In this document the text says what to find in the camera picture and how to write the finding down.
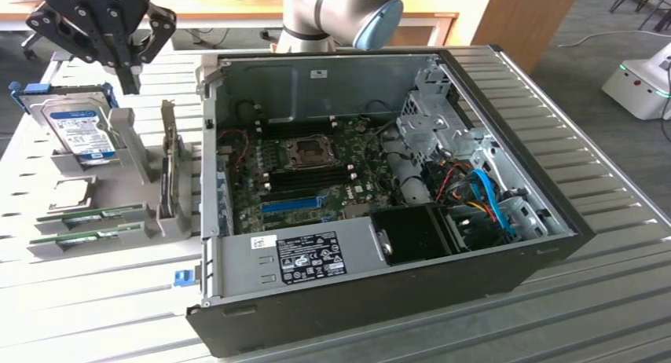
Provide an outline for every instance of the blue pcie slot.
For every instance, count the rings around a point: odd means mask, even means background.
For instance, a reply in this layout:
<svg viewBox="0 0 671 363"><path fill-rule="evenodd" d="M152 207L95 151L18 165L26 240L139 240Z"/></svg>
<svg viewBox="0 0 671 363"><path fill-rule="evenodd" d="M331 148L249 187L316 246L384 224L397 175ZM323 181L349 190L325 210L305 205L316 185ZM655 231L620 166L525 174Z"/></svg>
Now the blue pcie slot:
<svg viewBox="0 0 671 363"><path fill-rule="evenodd" d="M307 208L320 208L324 197L315 196L301 200L285 200L281 202L268 203L261 205L261 212L295 211Z"/></svg>

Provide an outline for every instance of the blue cable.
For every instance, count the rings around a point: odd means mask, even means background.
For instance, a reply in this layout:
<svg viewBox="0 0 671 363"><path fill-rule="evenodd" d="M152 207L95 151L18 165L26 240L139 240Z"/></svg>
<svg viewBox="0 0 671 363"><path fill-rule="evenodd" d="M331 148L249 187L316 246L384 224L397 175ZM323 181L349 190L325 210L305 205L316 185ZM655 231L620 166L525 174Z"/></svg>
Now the blue cable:
<svg viewBox="0 0 671 363"><path fill-rule="evenodd" d="M492 211L493 214L496 215L496 219L499 221L499 224L501 225L503 230L511 235L515 236L515 229L511 227L509 223L507 222L505 215L501 212L501 209L499 207L499 204L496 202L496 196L493 195L493 186L492 182L489 181L489 177L484 173L481 169L473 169L471 171L471 174L475 174L477 178L480 179L480 182L484 185L484 190L487 192L487 199L489 200L489 204L492 205ZM472 194L475 194L475 197L480 200L481 195L480 195L480 190L477 189L476 184L471 184L471 189L472 189Z"/></svg>

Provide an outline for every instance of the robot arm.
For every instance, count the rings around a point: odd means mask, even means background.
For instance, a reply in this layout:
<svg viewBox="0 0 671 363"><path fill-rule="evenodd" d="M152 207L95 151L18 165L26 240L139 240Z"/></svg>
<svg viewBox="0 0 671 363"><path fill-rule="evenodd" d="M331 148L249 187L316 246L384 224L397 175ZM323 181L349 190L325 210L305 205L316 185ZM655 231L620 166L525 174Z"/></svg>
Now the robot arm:
<svg viewBox="0 0 671 363"><path fill-rule="evenodd" d="M333 40L360 50L388 42L403 14L400 0L284 0L276 51L332 51Z"/></svg>
<svg viewBox="0 0 671 363"><path fill-rule="evenodd" d="M151 34L133 42L144 15ZM124 94L140 90L137 75L175 32L175 12L149 0L44 0L26 24L84 62L117 75Z"/></svg>

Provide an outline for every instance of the slotted metal table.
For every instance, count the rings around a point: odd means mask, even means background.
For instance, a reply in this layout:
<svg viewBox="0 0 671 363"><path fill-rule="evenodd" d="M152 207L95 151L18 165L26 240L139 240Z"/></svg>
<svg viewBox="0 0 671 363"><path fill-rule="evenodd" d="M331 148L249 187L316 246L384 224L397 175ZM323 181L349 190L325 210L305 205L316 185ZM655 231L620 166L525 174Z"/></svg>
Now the slotted metal table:
<svg viewBox="0 0 671 363"><path fill-rule="evenodd" d="M667 217L505 54L488 46L449 51L597 236L508 294L225 361L600 363L671 358ZM120 97L123 106L135 109L135 128L147 146L161 142L163 98L175 99L184 140L199 143L197 62L195 55L159 57L140 76L143 95ZM92 71L76 60L52 62L42 81L83 84ZM463 107L476 119L465 103ZM199 173L197 146L195 151ZM24 117L0 163L0 361L213 361L179 315L192 294L171 288L175 270L199 261L197 237L50 261L25 251L36 233L32 208L56 178L48 153L44 133ZM193 191L197 228L197 178Z"/></svg>

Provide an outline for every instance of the floor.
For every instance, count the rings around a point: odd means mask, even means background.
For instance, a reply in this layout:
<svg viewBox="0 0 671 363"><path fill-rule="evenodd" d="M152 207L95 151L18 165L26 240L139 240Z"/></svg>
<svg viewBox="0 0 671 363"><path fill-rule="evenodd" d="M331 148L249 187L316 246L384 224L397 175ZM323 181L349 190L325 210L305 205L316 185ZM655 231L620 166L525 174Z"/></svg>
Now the floor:
<svg viewBox="0 0 671 363"><path fill-rule="evenodd" d="M612 1L576 0L531 75L633 182L671 214L671 142L663 137L660 122L637 120L600 92L600 86L620 61L649 57L668 43L668 38L641 34L608 35L573 48L556 47L596 32L636 29L645 11L636 14L635 3L625 2L611 14L607 10ZM225 38L216 46L220 49L267 46L259 31L205 30L201 36L212 44ZM33 83L46 68L54 46L41 40L34 46L38 59L28 61L17 49L24 38L22 33L0 33L0 84L10 81ZM187 31L176 33L173 44L177 50L201 50L213 46L192 44ZM0 155L20 118L21 112L8 92L0 92Z"/></svg>

